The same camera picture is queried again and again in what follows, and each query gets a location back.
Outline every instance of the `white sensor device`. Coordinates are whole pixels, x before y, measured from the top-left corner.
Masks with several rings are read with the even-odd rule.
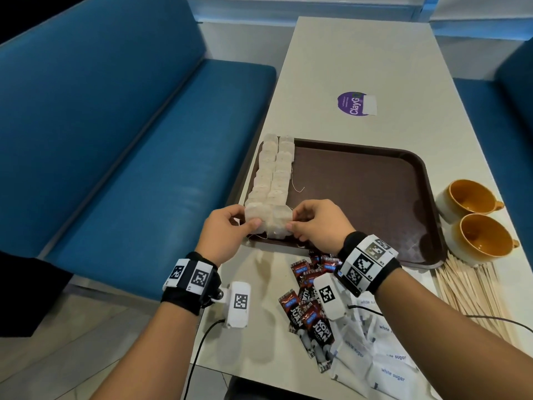
[[[347,308],[333,278],[333,274],[325,273],[315,278],[314,285],[326,317],[337,320],[346,316]]]
[[[248,325],[250,310],[250,292],[252,287],[249,283],[234,281],[228,288],[221,287],[223,293],[219,300],[211,299],[215,303],[224,304],[224,327],[227,329],[243,329]]]

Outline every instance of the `black cable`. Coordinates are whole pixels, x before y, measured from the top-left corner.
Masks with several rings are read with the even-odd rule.
[[[379,311],[375,311],[375,310],[369,309],[368,307],[364,307],[364,306],[358,306],[357,304],[350,304],[350,306],[348,306],[348,308],[349,309],[365,309],[365,310],[371,311],[372,313],[377,314],[378,316],[383,316],[383,313],[380,313]],[[524,327],[526,330],[528,330],[531,333],[533,333],[533,329],[530,329],[528,326],[523,325],[521,322],[519,323],[519,322],[516,322],[514,320],[509,320],[508,318],[496,317],[496,316],[480,316],[480,315],[472,315],[472,314],[465,314],[463,316],[467,316],[469,318],[489,318],[489,319],[492,319],[492,320],[501,320],[502,322],[513,323],[513,324],[519,325],[520,327]]]
[[[196,361],[198,360],[198,355],[200,355],[200,349],[202,347],[203,341],[205,340],[205,337],[207,337],[207,335],[209,334],[209,331],[211,331],[213,327],[225,321],[226,319],[223,318],[222,320],[218,320],[217,322],[212,323],[211,326],[207,329],[207,331],[203,335],[202,340],[200,341],[200,345],[198,346],[198,350],[196,351],[195,361],[192,363],[192,366],[191,366],[191,372],[189,373],[189,379],[187,380],[187,387],[185,389],[185,395],[183,396],[183,400],[187,398],[187,393],[189,392],[189,385],[191,384],[192,371],[195,370]]]

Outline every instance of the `purple round sticker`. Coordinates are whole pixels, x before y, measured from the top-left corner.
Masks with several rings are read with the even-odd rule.
[[[365,95],[365,93],[358,93],[354,91],[341,94],[337,98],[338,107],[344,113],[353,116],[366,116],[367,114],[363,114],[363,104]]]

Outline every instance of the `black wristband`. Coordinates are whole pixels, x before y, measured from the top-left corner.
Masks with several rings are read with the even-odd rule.
[[[391,274],[392,271],[394,271],[397,268],[401,268],[400,262],[396,258],[393,258],[390,260],[387,265],[383,267],[383,269],[377,274],[376,279],[374,279],[372,282],[370,282],[370,285],[368,286],[368,291],[375,295],[377,289],[381,285],[381,283],[385,280],[387,276]]]
[[[206,264],[212,265],[213,267],[217,268],[217,266],[213,262],[205,259],[196,251],[190,252],[186,255],[185,258],[188,258],[192,261],[205,262]],[[176,287],[167,287],[163,292],[161,302],[169,302],[175,304],[176,306],[189,310],[196,316],[200,314],[200,309],[202,308],[202,304],[200,303],[200,296]]]
[[[348,258],[348,255],[352,253],[353,250],[356,249],[357,244],[362,242],[364,238],[367,237],[365,233],[362,231],[353,231],[349,235],[346,236],[344,239],[344,245],[341,248],[341,250],[338,252],[339,259],[344,262],[346,261],[346,258]]]

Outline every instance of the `blue bench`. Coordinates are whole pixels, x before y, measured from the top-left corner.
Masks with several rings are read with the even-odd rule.
[[[159,299],[276,81],[204,54],[187,0],[86,0],[0,46],[0,251]]]
[[[533,265],[533,39],[498,68],[495,81],[454,81]]]

